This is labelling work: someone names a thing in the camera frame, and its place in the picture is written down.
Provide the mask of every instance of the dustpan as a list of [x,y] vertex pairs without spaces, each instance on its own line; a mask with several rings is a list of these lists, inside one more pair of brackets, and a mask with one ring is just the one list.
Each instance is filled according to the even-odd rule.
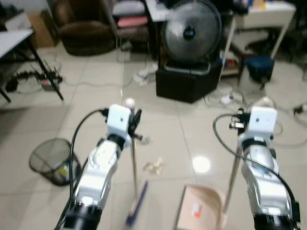
[[224,195],[209,187],[185,186],[174,230],[221,230],[224,225]]

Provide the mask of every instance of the black box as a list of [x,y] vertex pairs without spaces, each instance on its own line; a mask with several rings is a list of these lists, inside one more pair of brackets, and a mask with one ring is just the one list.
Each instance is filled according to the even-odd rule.
[[206,75],[173,72],[164,68],[155,73],[156,94],[182,102],[193,103],[216,89],[222,64],[211,63]]

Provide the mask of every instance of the cardboard box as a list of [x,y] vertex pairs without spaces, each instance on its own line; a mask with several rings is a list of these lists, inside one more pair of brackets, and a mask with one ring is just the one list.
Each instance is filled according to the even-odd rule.
[[57,27],[48,10],[28,13],[35,34],[32,43],[36,48],[56,46],[59,42]]

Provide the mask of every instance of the electric fan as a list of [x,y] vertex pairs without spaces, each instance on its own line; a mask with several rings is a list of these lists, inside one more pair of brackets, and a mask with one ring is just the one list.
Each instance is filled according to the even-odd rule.
[[174,5],[162,28],[171,60],[165,69],[203,74],[210,70],[210,55],[222,36],[221,17],[208,0],[184,0]]

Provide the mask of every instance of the pink cushion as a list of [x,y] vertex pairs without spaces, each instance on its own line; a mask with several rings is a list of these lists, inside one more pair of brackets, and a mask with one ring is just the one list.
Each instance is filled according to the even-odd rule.
[[120,18],[117,22],[118,27],[132,27],[132,26],[141,26],[148,23],[146,16],[140,17],[123,17]]

